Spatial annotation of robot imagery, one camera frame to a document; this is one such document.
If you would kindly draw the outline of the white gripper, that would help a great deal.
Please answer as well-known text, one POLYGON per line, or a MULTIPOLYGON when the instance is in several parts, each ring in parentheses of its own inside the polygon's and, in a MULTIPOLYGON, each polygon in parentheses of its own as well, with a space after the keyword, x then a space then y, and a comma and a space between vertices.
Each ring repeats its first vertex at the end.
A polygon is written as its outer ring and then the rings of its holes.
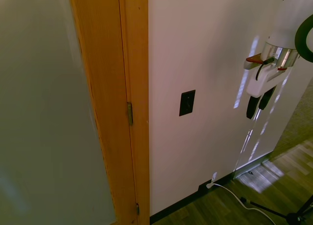
POLYGON ((281 69, 280 67, 271 65, 260 70, 258 79, 256 79, 257 71, 253 73, 246 89, 247 93, 251 96, 246 110, 246 117, 248 119, 252 119, 256 112, 258 97, 263 95, 259 103, 259 109, 264 110, 276 89, 276 85, 284 81, 290 71, 291 67, 281 69))

